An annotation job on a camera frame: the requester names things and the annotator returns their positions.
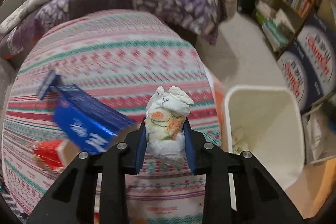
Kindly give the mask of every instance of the plastic bag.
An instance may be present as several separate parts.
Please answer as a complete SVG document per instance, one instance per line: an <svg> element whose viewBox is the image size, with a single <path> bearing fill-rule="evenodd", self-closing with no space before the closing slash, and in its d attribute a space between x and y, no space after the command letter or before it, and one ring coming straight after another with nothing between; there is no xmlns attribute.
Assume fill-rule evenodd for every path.
<svg viewBox="0 0 336 224"><path fill-rule="evenodd" d="M182 89L172 86L168 92L159 86L146 107L146 137L150 153L169 165L184 163L185 118L194 101Z"/></svg>

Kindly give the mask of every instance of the orange object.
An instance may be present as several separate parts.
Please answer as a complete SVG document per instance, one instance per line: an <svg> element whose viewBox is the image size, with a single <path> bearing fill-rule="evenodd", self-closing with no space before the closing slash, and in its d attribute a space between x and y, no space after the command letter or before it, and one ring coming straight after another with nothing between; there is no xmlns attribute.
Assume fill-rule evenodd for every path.
<svg viewBox="0 0 336 224"><path fill-rule="evenodd" d="M148 224L148 222L142 218L136 218L131 222L131 224Z"/></svg>
<svg viewBox="0 0 336 224"><path fill-rule="evenodd" d="M160 111L156 111L156 112L153 112L152 114L151 114L151 118L152 119L162 119L163 118L163 113L162 112L160 112Z"/></svg>
<svg viewBox="0 0 336 224"><path fill-rule="evenodd" d="M35 142L33 151L37 165L53 171L63 170L79 153L77 146L67 139Z"/></svg>

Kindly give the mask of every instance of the white wastebasket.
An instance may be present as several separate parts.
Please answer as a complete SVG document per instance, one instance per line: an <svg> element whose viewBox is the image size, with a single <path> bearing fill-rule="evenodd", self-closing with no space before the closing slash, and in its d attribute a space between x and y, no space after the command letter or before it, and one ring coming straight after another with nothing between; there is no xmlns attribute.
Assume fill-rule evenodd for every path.
<svg viewBox="0 0 336 224"><path fill-rule="evenodd" d="M301 115L294 95L279 87L239 85L224 100L228 151L240 128L249 150L285 190L305 161Z"/></svg>

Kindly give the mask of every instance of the bed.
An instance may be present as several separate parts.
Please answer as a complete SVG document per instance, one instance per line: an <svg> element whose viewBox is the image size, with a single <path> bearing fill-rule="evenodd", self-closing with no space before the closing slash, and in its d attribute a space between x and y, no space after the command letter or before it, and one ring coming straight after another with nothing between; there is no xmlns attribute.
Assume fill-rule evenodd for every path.
<svg viewBox="0 0 336 224"><path fill-rule="evenodd" d="M178 86L195 101L188 116L192 128L225 148L221 138L221 83L202 64L195 48L167 25L172 23L167 19L174 18L168 11L177 6L165 10L162 4L167 0L145 6L146 0L141 0L141 7L147 7L144 9L134 9L133 2L139 0L101 0L92 6L93 0L43 1L30 0L1 24L3 42L13 50L11 57L32 48L11 89L1 149L6 191L24 214L32 212L59 175L40 168L32 150L35 141L66 138L52 121L58 96L49 94L43 101L36 96L54 67L65 84L75 83L138 123L158 86ZM193 1L184 4L199 3ZM217 4L212 1L194 5L189 12L184 5L184 17L173 23L203 37L216 37L217 19L229 20L236 2L227 0L232 1L229 5L225 0L217 0ZM32 10L31 5L38 7ZM206 11L201 17L197 16L197 7ZM183 24L189 16L192 20ZM193 176L187 164L165 165L147 153L140 174L126 178L129 217L149 223L200 223L204 190L205 176ZM99 194L98 187L97 219Z"/></svg>

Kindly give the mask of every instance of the blue gripper pad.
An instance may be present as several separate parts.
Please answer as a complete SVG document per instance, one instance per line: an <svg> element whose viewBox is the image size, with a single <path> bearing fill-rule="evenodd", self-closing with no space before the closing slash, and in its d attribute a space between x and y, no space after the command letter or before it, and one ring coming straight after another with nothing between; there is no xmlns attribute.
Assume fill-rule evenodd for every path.
<svg viewBox="0 0 336 224"><path fill-rule="evenodd" d="M147 149L147 139L146 139L146 128L144 126L142 129L140 141L139 141L139 144L136 150L135 170L137 174L139 174L140 169L142 168L146 149Z"/></svg>
<svg viewBox="0 0 336 224"><path fill-rule="evenodd" d="M185 155L187 157L188 166L191 170L191 172L194 174L196 170L196 151L194 149L192 140L191 140L191 127L186 120L183 124L183 131L184 131L184 149L185 149Z"/></svg>

